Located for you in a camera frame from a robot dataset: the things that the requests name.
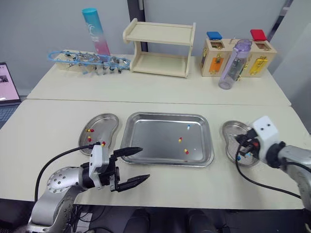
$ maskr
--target blue wire model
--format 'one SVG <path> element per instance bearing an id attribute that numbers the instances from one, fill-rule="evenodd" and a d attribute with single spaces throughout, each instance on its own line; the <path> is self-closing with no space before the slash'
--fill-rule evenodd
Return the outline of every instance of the blue wire model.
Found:
<path id="1" fill-rule="evenodd" d="M 64 54 L 67 59 L 62 60 L 55 57 L 55 54 Z M 70 52 L 70 51 L 54 51 L 48 54 L 48 59 L 53 62 L 67 63 L 71 66 L 102 66 L 103 68 L 109 67 L 110 70 L 117 68 L 119 71 L 123 69 L 130 69 L 131 60 L 108 55 L 99 55 L 89 52 Z"/>

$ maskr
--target rectangular metal tray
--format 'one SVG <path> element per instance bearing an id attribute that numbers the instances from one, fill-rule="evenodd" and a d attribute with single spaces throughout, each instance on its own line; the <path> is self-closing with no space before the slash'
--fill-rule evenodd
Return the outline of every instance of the rectangular metal tray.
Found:
<path id="1" fill-rule="evenodd" d="M 208 122 L 200 115 L 134 113 L 125 126 L 121 148 L 125 147 L 143 148 L 122 157 L 133 164 L 207 166 L 214 158 Z"/>

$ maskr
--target purple water bottle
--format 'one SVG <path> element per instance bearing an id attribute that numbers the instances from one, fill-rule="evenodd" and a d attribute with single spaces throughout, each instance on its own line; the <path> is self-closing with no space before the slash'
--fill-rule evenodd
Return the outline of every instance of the purple water bottle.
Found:
<path id="1" fill-rule="evenodd" d="M 247 39 L 239 40 L 236 43 L 219 80 L 219 87 L 226 90 L 232 88 L 234 82 L 243 71 L 251 47 L 252 41 Z"/>

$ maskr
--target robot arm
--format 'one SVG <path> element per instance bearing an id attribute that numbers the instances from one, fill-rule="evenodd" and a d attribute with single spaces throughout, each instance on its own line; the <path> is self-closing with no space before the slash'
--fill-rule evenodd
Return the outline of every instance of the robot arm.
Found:
<path id="1" fill-rule="evenodd" d="M 36 202 L 28 222 L 28 232 L 60 233 L 69 219 L 74 200 L 89 188 L 108 185 L 111 191 L 124 191 L 144 182 L 150 175 L 137 176 L 119 184 L 118 157 L 129 156 L 142 148 L 115 150 L 109 157 L 108 148 L 94 145 L 89 163 L 80 167 L 65 167 L 53 173 L 47 189 Z"/>
<path id="2" fill-rule="evenodd" d="M 297 165 L 311 167 L 311 150 L 294 146 L 286 146 L 281 142 L 278 130 L 267 116 L 263 116 L 251 124 L 252 129 L 246 134 L 236 136 L 236 140 L 244 147 L 242 156 L 250 153 L 270 167 L 280 168 L 297 182 L 302 202 L 311 211 L 311 173 Z"/>

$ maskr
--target kidney-shaped metal tray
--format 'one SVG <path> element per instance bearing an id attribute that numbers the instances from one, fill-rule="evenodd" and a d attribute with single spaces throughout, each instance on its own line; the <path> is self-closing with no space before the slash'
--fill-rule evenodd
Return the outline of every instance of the kidney-shaped metal tray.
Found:
<path id="1" fill-rule="evenodd" d="M 109 147 L 113 133 L 119 125 L 119 119 L 116 115 L 107 113 L 100 114 L 90 120 L 82 129 L 79 138 L 79 146 L 86 146 L 96 142 L 105 142 L 105 147 Z M 87 132 L 88 129 L 93 129 L 94 132 Z M 91 155 L 91 149 L 80 150 L 85 155 Z"/>
<path id="2" fill-rule="evenodd" d="M 122 157 L 134 164 L 207 166 L 214 158 L 208 122 L 200 115 L 134 113 L 125 126 L 125 147 L 143 148 Z"/>
<path id="3" fill-rule="evenodd" d="M 246 134 L 249 130 L 247 125 L 236 120 L 230 120 L 223 125 L 223 135 L 225 137 L 225 151 L 228 158 L 235 163 L 235 155 L 237 153 L 239 143 L 235 140 L 236 135 Z M 245 157 L 240 155 L 238 163 L 242 166 L 254 166 L 258 163 L 258 159 L 253 156 L 247 155 Z"/>

